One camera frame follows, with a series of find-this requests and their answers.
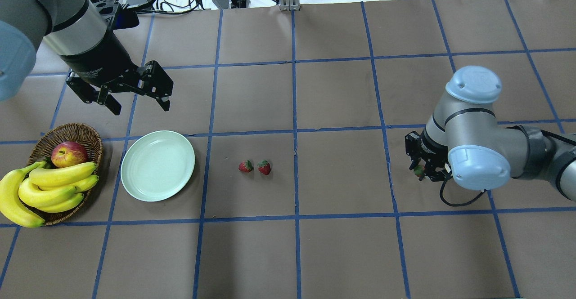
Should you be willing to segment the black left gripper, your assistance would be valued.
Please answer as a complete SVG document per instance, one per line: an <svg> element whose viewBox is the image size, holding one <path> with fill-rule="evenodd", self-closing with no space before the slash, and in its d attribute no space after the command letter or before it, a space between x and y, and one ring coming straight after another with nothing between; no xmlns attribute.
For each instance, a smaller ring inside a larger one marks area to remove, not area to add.
<svg viewBox="0 0 576 299"><path fill-rule="evenodd" d="M134 92L153 98L165 112L170 110L173 80L157 61L138 67L113 33L105 33L87 51L59 52L59 56L71 69L67 86L86 104L97 103L119 116L122 106L111 94Z"/></svg>

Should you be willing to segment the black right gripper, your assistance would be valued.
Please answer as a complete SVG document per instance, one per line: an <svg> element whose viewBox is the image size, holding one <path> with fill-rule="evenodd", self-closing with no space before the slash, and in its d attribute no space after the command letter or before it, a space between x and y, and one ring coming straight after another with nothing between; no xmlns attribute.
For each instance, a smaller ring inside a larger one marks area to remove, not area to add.
<svg viewBox="0 0 576 299"><path fill-rule="evenodd" d="M452 174L447 168L448 148L434 141L427 131L412 131L405 135L405 153L410 157L409 170L414 173L417 165L425 166L424 176L419 181L428 179L432 182L448 181Z"/></svg>

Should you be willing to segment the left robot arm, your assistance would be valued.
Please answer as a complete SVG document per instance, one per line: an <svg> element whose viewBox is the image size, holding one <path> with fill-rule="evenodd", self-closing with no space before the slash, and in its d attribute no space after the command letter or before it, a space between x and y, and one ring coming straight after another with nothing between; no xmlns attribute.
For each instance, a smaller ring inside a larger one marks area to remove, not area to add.
<svg viewBox="0 0 576 299"><path fill-rule="evenodd" d="M173 80L156 61L137 66L114 30L140 23L135 10L114 0L0 0L1 100L16 96L46 43L68 65L66 84L82 102L121 113L113 94L156 100L167 112Z"/></svg>

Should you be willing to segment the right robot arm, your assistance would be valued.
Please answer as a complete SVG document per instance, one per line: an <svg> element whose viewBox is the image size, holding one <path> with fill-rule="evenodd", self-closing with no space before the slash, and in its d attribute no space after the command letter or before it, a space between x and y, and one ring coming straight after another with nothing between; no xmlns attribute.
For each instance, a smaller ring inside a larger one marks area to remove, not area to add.
<svg viewBox="0 0 576 299"><path fill-rule="evenodd" d="M547 181L576 198L574 134L530 125L498 125L493 103L503 84L490 69L465 66L445 85L421 133L405 136L405 152L420 180L454 180L467 190L494 190L510 179Z"/></svg>

